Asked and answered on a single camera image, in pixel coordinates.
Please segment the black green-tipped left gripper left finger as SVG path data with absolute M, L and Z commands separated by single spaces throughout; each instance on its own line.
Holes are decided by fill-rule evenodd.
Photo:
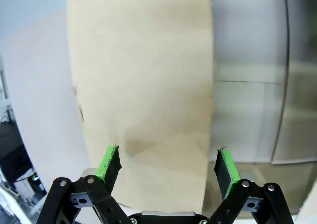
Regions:
M 119 147 L 113 145 L 107 148 L 95 174 L 76 182 L 66 177 L 55 179 L 37 223 L 74 224 L 81 209 L 91 207 L 102 224 L 128 224 L 128 216 L 111 195 L 121 168 Z

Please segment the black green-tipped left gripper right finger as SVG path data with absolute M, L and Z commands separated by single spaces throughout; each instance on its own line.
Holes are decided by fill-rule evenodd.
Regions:
M 292 224 L 293 218 L 280 186 L 266 183 L 260 187 L 242 179 L 225 147 L 218 149 L 214 172 L 222 203 L 207 220 L 209 224 L 232 224 L 241 211 L 250 212 L 258 224 Z

